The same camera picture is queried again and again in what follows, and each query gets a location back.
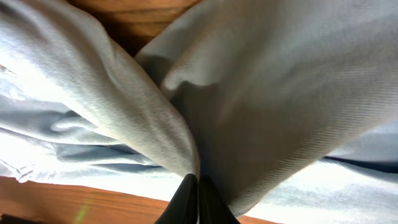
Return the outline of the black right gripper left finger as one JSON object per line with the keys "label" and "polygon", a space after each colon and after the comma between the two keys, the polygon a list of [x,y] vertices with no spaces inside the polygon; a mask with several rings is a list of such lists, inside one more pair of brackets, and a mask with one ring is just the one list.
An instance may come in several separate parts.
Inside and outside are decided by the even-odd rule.
{"label": "black right gripper left finger", "polygon": [[196,224],[197,206],[197,177],[194,174],[187,174],[155,224]]}

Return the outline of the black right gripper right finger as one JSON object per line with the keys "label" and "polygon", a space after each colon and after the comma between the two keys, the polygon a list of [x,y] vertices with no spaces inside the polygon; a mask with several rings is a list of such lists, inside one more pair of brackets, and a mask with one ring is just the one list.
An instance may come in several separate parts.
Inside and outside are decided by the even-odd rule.
{"label": "black right gripper right finger", "polygon": [[200,224],[240,224],[209,176],[201,177],[199,182],[199,222]]}

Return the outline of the light blue printed t-shirt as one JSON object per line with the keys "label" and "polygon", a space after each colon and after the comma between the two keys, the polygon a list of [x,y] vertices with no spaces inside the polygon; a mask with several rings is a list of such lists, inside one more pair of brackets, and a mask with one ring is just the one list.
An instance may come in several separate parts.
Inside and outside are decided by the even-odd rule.
{"label": "light blue printed t-shirt", "polygon": [[1,174],[396,223],[397,2],[203,1],[130,56],[66,1],[2,1]]}

